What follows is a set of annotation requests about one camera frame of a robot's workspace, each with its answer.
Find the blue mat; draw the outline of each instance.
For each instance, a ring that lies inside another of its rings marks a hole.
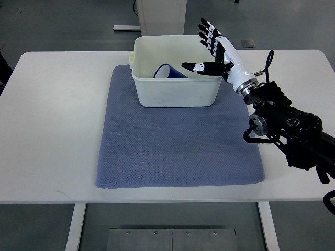
[[[96,185],[100,188],[254,184],[264,180],[258,146],[246,143],[248,111],[230,84],[213,105],[146,108],[128,65],[113,71]]]

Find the white robotic hand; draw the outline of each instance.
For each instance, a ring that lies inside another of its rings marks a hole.
[[[233,85],[236,93],[246,96],[258,84],[255,75],[245,69],[241,56],[226,37],[222,36],[210,22],[203,18],[201,22],[199,25],[203,32],[199,32],[199,36],[203,39],[201,44],[206,46],[215,58],[215,64],[183,63],[182,67],[201,75],[223,76],[225,81]]]

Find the white table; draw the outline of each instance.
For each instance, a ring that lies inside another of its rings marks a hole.
[[[256,72],[264,68],[268,51],[240,54]],[[206,201],[259,202],[268,249],[278,250],[266,201],[321,200],[334,189],[334,181],[321,184],[314,169],[288,167],[285,155],[268,144],[259,145],[266,178],[258,184],[97,188],[111,75],[128,58],[129,52],[25,53],[0,96],[0,203],[75,203],[67,250],[78,247],[86,203]],[[335,135],[335,72],[322,52],[275,51],[270,79],[294,107],[320,116],[324,131]]]

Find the metal plate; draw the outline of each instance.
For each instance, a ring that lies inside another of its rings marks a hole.
[[[237,251],[234,229],[109,229],[107,251]]]
[[[254,41],[252,39],[244,39],[241,40],[242,45],[244,48],[254,48],[256,47],[256,44],[254,43]]]
[[[107,251],[171,251],[171,229],[109,229]]]
[[[237,251],[234,229],[174,229],[173,251]]]

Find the gray floor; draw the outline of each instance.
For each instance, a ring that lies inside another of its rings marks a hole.
[[[28,51],[132,50],[139,32],[113,32],[114,24],[138,25],[132,6],[133,0],[0,0],[1,54],[14,68]],[[317,49],[335,69],[334,11],[333,0],[188,0],[184,33],[197,34],[204,17],[237,49],[241,39],[253,39],[255,49]],[[334,249],[334,217],[322,202],[277,202],[271,209],[281,250]]]

